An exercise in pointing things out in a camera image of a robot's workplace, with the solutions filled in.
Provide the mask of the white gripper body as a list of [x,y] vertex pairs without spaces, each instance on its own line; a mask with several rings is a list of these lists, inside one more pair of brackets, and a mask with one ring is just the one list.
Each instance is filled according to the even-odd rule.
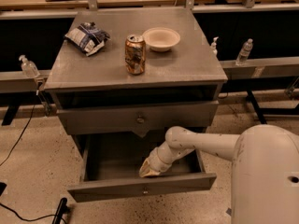
[[156,147],[149,154],[149,168],[156,174],[164,173],[172,166],[172,158],[168,147]]

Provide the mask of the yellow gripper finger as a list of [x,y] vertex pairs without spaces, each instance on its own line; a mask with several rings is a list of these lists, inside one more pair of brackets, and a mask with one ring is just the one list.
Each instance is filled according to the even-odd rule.
[[161,173],[161,162],[157,159],[146,158],[139,169],[140,177],[158,176]]

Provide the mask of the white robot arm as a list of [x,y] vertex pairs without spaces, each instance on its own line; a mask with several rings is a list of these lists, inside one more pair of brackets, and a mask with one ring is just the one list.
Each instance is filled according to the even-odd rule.
[[241,134],[194,133],[175,126],[144,160],[139,175],[157,176],[194,150],[232,163],[232,224],[299,224],[299,136],[261,124]]

